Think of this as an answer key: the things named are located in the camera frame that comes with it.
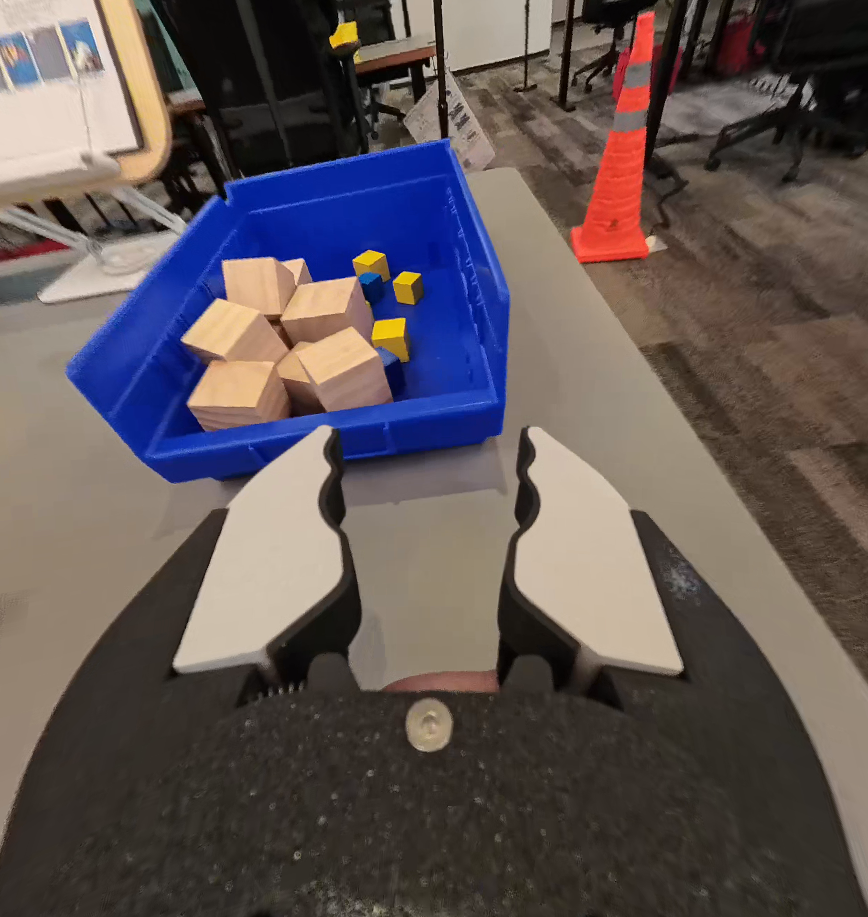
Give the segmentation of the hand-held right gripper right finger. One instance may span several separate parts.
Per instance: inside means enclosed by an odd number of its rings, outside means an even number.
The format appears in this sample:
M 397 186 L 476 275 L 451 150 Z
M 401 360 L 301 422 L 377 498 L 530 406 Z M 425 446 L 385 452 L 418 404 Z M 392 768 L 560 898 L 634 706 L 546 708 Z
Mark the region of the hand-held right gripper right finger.
M 635 514 L 541 427 L 520 432 L 498 601 L 498 683 L 588 693 L 601 671 L 684 675 Z

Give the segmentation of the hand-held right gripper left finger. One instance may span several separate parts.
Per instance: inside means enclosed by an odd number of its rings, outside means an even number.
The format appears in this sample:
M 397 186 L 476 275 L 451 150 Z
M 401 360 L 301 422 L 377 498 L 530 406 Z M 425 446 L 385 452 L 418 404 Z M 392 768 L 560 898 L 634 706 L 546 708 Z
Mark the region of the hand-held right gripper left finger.
M 176 674 L 253 667 L 289 686 L 306 682 L 319 657 L 348 659 L 362 613 L 341 528 L 343 474 L 338 431 L 317 427 L 229 502 Z

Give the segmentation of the pile of wooden coloured cubes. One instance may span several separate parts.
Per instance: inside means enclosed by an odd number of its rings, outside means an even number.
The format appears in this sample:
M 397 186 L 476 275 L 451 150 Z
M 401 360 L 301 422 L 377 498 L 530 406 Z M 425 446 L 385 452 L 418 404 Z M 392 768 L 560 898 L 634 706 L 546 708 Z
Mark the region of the pile of wooden coloured cubes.
M 187 407 L 207 432 L 387 405 L 405 388 L 411 358 L 404 317 L 373 305 L 391 275 L 376 250 L 357 273 L 316 281 L 303 258 L 232 258 L 225 295 L 182 336 L 204 371 Z

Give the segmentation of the blue plastic bin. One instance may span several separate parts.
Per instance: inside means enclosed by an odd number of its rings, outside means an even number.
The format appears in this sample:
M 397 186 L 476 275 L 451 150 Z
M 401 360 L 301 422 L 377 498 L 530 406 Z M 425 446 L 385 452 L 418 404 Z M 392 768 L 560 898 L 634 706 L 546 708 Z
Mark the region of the blue plastic bin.
M 305 259 L 330 280 L 366 249 L 421 274 L 411 360 L 391 405 L 329 416 L 344 459 L 482 443 L 504 426 L 511 298 L 461 163 L 445 139 L 232 181 L 79 350 L 65 374 L 149 469 L 171 483 L 251 475 L 323 422 L 204 432 L 187 399 L 204 372 L 180 342 L 223 289 L 230 257 Z

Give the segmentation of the orange traffic cone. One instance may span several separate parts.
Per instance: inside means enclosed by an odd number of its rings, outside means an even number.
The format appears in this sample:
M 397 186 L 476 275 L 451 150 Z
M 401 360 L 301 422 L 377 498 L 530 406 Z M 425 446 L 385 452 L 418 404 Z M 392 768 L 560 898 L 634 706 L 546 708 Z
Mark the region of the orange traffic cone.
M 651 94 L 655 14 L 636 18 L 634 45 L 582 225 L 570 232 L 579 263 L 648 256 L 641 228 L 646 121 Z

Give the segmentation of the picture-printed paper sheet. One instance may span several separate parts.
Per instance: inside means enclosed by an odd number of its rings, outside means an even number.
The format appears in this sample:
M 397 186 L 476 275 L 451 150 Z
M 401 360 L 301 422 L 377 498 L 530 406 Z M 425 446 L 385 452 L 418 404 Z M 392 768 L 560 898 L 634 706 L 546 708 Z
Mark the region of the picture-printed paper sheet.
M 450 70 L 445 71 L 449 139 L 465 172 L 485 171 L 495 159 L 495 151 Z M 439 123 L 439 83 L 433 82 L 421 100 L 405 116 L 405 128 L 415 143 L 441 138 Z

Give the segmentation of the black office chair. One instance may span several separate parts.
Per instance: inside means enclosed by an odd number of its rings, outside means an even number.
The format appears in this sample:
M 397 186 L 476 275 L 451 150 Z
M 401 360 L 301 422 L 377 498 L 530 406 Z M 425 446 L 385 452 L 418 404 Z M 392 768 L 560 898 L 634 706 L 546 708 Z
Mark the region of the black office chair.
M 570 78 L 572 86 L 577 85 L 580 76 L 583 76 L 583 92 L 592 90 L 592 82 L 598 76 L 608 77 L 613 74 L 619 58 L 619 44 L 623 41 L 624 30 L 628 23 L 633 23 L 635 18 L 644 8 L 642 1 L 585 1 L 581 13 L 584 24 L 593 26 L 596 34 L 604 29 L 611 29 L 611 44 L 609 49 L 595 61 L 578 68 Z
M 335 2 L 167 2 L 174 40 L 234 177 L 365 151 Z
M 760 50 L 772 75 L 793 86 L 782 107 L 721 129 L 703 167 L 717 171 L 723 153 L 773 132 L 792 160 L 782 182 L 794 182 L 811 135 L 843 139 L 853 156 L 868 149 L 868 1 L 757 2 L 749 51 Z

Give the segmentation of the printed instruction sheet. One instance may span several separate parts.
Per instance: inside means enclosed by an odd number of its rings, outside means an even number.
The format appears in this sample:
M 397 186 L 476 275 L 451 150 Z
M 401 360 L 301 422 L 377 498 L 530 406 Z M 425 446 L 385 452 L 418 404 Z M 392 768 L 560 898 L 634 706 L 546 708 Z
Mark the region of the printed instruction sheet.
M 0 185 L 143 146 L 101 2 L 0 1 Z

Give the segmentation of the wooden office desk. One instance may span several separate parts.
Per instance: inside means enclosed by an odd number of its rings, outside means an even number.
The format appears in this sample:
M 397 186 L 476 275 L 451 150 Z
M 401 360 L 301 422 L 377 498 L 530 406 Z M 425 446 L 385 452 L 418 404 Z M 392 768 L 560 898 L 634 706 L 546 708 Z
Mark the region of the wooden office desk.
M 380 87 L 408 77 L 414 103 L 427 91 L 424 68 L 436 57 L 436 40 L 432 35 L 389 40 L 361 47 L 355 53 L 355 74 L 361 100 L 365 102 L 366 133 L 369 138 L 379 138 L 381 115 L 405 121 L 405 113 L 385 105 L 380 100 Z

